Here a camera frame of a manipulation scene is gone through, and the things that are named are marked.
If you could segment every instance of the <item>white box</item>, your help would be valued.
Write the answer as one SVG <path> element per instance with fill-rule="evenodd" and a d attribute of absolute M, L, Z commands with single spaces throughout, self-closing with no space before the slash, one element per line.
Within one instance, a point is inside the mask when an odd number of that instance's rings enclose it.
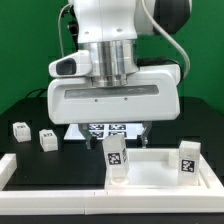
<path fill-rule="evenodd" d="M 42 130 L 39 132 L 40 144 L 45 152 L 58 150 L 57 136 L 52 130 Z"/>
<path fill-rule="evenodd" d="M 198 185 L 201 143 L 182 141 L 179 147 L 179 185 Z"/>
<path fill-rule="evenodd" d="M 108 136 L 103 140 L 107 171 L 112 180 L 125 180 L 129 171 L 128 154 L 123 135 Z"/>
<path fill-rule="evenodd" d="M 30 128 L 25 122 L 14 123 L 13 134 L 18 142 L 26 142 L 31 140 Z"/>

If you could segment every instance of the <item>black cable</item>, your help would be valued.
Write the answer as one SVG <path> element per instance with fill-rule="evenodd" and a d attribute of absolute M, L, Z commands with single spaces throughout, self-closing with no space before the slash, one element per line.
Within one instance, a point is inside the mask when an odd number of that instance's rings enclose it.
<path fill-rule="evenodd" d="M 144 66 L 153 66 L 153 65 L 165 65 L 169 62 L 172 62 L 173 64 L 176 64 L 180 67 L 180 73 L 181 73 L 180 74 L 180 82 L 179 82 L 179 84 L 180 84 L 184 79 L 184 68 L 178 61 L 175 61 L 170 58 L 165 58 L 165 57 L 143 58 L 143 59 L 137 59 L 137 66 L 144 67 Z"/>
<path fill-rule="evenodd" d="M 41 97 L 45 92 L 47 92 L 47 89 L 43 89 L 43 90 L 41 90 L 41 91 L 36 95 L 36 98 Z"/>
<path fill-rule="evenodd" d="M 31 92 L 29 92 L 29 93 L 25 96 L 25 99 L 27 99 L 32 93 L 35 93 L 35 92 L 40 92 L 40 93 L 43 94 L 43 93 L 44 93 L 43 91 L 45 92 L 45 91 L 47 91 L 47 89 L 40 88 L 40 89 L 32 90 Z"/>

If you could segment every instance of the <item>white tray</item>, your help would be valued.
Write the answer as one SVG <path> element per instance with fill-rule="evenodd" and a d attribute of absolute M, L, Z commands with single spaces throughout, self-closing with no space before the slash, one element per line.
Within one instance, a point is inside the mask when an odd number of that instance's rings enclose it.
<path fill-rule="evenodd" d="M 176 171 L 167 168 L 169 149 L 127 151 L 129 185 L 106 178 L 105 190 L 2 191 L 0 215 L 224 212 L 223 186 L 203 157 L 200 185 L 178 186 Z"/>

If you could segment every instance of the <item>white surface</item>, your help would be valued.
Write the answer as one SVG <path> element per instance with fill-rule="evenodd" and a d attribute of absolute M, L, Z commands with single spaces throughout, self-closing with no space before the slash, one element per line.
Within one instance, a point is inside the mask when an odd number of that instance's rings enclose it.
<path fill-rule="evenodd" d="M 14 123 L 13 134 L 18 142 L 26 142 L 31 140 L 30 128 L 25 122 Z"/>
<path fill-rule="evenodd" d="M 45 130 L 39 132 L 40 144 L 44 152 L 58 150 L 58 139 L 52 130 Z"/>
<path fill-rule="evenodd" d="M 113 127 L 117 126 L 117 128 L 114 128 L 111 130 L 110 124 L 90 124 L 92 128 L 89 129 L 90 133 L 94 137 L 97 137 L 97 139 L 102 140 L 105 139 L 107 136 L 111 134 L 122 134 L 125 135 L 125 139 L 137 139 L 137 135 L 141 135 L 143 132 L 142 124 L 111 124 Z M 99 128 L 94 128 L 95 126 L 103 125 L 103 130 L 100 130 Z M 65 134 L 64 137 L 65 140 L 84 140 L 83 135 L 80 133 L 78 125 L 77 124 L 71 124 L 69 125 L 69 128 Z"/>
<path fill-rule="evenodd" d="M 64 61 L 66 59 L 74 59 L 76 62 L 76 73 L 72 75 L 58 75 L 56 71 L 57 63 Z M 91 72 L 92 70 L 92 62 L 90 58 L 89 51 L 86 50 L 79 50 L 78 52 L 68 55 L 64 58 L 61 58 L 57 61 L 52 62 L 49 65 L 49 73 L 54 78 L 66 78 L 66 77 L 77 77 L 83 76 Z"/>
<path fill-rule="evenodd" d="M 134 163 L 168 162 L 169 149 L 129 149 Z M 1 215 L 224 212 L 224 190 L 201 157 L 199 187 L 0 192 Z"/>
<path fill-rule="evenodd" d="M 153 85 L 159 93 L 128 97 L 105 94 L 97 98 L 93 94 L 84 98 L 65 97 L 68 90 L 94 88 L 88 78 L 56 79 L 48 88 L 49 116 L 55 124 L 172 120 L 180 113 L 178 79 L 178 65 L 144 67 L 128 76 L 125 87 Z"/>
<path fill-rule="evenodd" d="M 16 168 L 16 155 L 5 154 L 0 160 L 0 191 L 3 190 Z"/>

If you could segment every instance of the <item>white block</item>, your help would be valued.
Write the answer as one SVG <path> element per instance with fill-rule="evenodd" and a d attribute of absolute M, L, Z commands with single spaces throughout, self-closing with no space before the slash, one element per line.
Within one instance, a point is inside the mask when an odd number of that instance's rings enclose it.
<path fill-rule="evenodd" d="M 25 122 L 14 123 L 13 134 L 18 142 L 26 142 L 31 140 L 30 128 Z"/>
<path fill-rule="evenodd" d="M 0 160 L 0 191 L 3 190 L 16 168 L 16 155 L 5 154 Z"/>
<path fill-rule="evenodd" d="M 129 162 L 124 136 L 106 137 L 103 141 L 103 149 L 109 177 L 115 182 L 126 181 Z"/>
<path fill-rule="evenodd" d="M 179 148 L 179 185 L 197 186 L 201 143 L 182 141 Z"/>
<path fill-rule="evenodd" d="M 39 132 L 40 144 L 45 152 L 58 150 L 57 136 L 52 130 L 42 130 Z"/>

